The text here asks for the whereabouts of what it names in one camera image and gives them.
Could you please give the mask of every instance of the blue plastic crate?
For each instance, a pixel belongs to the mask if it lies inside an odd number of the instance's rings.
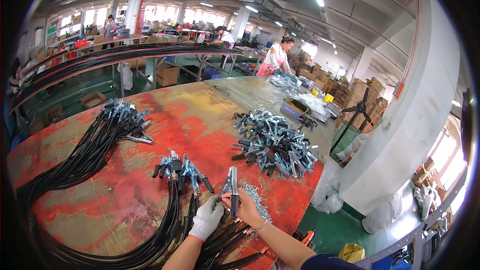
[[[205,69],[205,75],[204,75],[204,80],[214,80],[214,79],[221,79],[223,76],[222,74],[213,69],[213,68],[207,68]]]

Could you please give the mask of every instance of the green floor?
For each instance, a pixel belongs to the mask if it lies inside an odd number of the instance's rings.
[[[209,59],[209,62],[219,65],[220,56],[213,56]],[[255,57],[253,59],[247,59],[247,62],[256,63]],[[142,72],[148,76],[149,80],[153,79],[153,63],[154,59],[147,60],[146,69],[142,69]],[[196,65],[199,66],[199,62],[195,56],[185,55],[177,57],[178,65]],[[230,69],[231,64],[228,63],[225,69]],[[222,72],[224,77],[227,77],[228,72]],[[115,68],[115,79],[117,86],[120,86],[120,77],[117,69]],[[244,76],[242,72],[233,70],[232,77]],[[59,99],[71,95],[76,91],[100,84],[112,79],[112,67],[104,67],[95,69],[86,73],[82,73],[75,77],[70,77],[65,80],[65,85],[57,90],[54,90],[49,95],[48,92],[43,92],[36,94],[33,98],[29,99],[24,105],[24,110],[27,112],[27,115],[30,120],[37,117],[45,117],[46,111],[49,106],[56,103]],[[183,74],[182,71],[179,71],[177,84],[189,83]],[[162,88],[159,84],[156,85],[157,89]],[[133,75],[133,87],[131,91],[125,91],[125,96],[147,92],[153,89],[144,78],[141,76]],[[81,105],[80,98],[86,96],[88,93],[93,91],[98,91],[103,93],[107,98],[120,97],[119,92],[112,86],[111,83],[107,83],[100,87],[95,87],[90,90],[78,93],[68,98],[62,99],[59,103],[63,108],[63,117],[67,118],[73,116],[77,113],[84,111],[84,108]],[[22,128],[22,132],[27,136],[27,127]],[[337,153],[343,150],[348,144],[357,136],[357,132],[349,130],[339,146],[333,151]],[[357,243],[360,246],[364,247],[366,250],[366,255],[370,256],[375,254],[375,252],[387,247],[388,245],[394,243],[399,238],[403,237],[409,233],[416,225],[418,225],[419,220],[416,215],[416,205],[409,205],[408,208],[404,209],[404,212],[397,219],[396,222],[391,224],[387,229],[371,235],[365,232],[362,228],[362,225],[359,220],[351,217],[344,210],[340,210],[335,214],[329,214],[316,211],[313,207],[308,207],[305,215],[298,226],[298,231],[306,233],[309,230],[315,229],[317,235],[315,237],[314,243],[316,245],[315,250],[318,253],[330,252],[333,254],[339,254],[340,250],[346,243]]]

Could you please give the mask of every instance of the red workbench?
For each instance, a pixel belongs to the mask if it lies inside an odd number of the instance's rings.
[[[238,184],[262,186],[259,193],[267,199],[263,204],[273,223],[292,234],[307,209],[323,165],[316,163],[313,174],[306,173],[302,179],[279,180],[278,174],[267,177],[256,166],[247,167],[243,160],[232,161],[231,156],[239,149],[230,146],[238,135],[231,118],[234,112],[246,110],[217,88],[198,82],[127,97],[126,101],[135,103],[139,111],[150,109],[147,119],[152,123],[145,132],[154,140],[153,145],[120,141],[107,165],[92,179],[67,190],[49,192],[34,204],[39,223],[65,245],[83,252],[117,255],[134,249],[154,233],[165,213],[167,184],[152,179],[152,173],[161,157],[175,150],[180,156],[189,154],[216,192],[222,188],[229,167],[237,166]],[[7,160],[13,187],[65,159],[101,108],[64,119],[16,147]],[[200,201],[204,203],[210,193],[202,184],[201,191]],[[188,211],[190,196],[191,188],[181,196],[183,214]],[[225,261],[264,246],[261,239],[247,239]],[[276,258],[265,253],[248,268],[266,270]]]

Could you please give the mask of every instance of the table leg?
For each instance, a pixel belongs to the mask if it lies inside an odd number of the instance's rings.
[[[233,71],[233,65],[235,64],[235,60],[237,59],[237,56],[234,55],[233,56],[233,59],[232,59],[232,66],[230,67],[230,72],[228,73],[228,77],[230,77],[232,75],[232,71]]]

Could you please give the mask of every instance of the clear plastic bag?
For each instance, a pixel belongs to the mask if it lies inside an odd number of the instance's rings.
[[[310,204],[319,212],[336,213],[343,206],[339,197],[340,166],[328,157]]]

